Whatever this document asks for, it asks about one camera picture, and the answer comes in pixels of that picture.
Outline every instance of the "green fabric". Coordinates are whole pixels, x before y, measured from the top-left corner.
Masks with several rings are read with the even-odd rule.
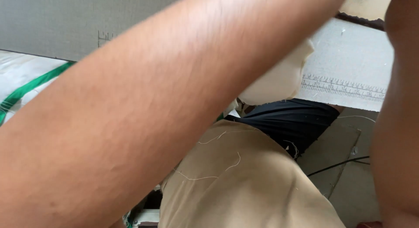
[[[12,94],[10,94],[2,103],[0,103],[0,109],[3,111],[0,112],[0,126],[3,124],[3,120],[6,117],[7,112],[15,105],[26,93],[32,91],[40,85],[50,81],[51,79],[57,77],[66,69],[68,69],[74,62],[68,62],[60,67],[57,67],[44,75],[37,77],[36,79],[28,82],[27,84],[16,89]]]

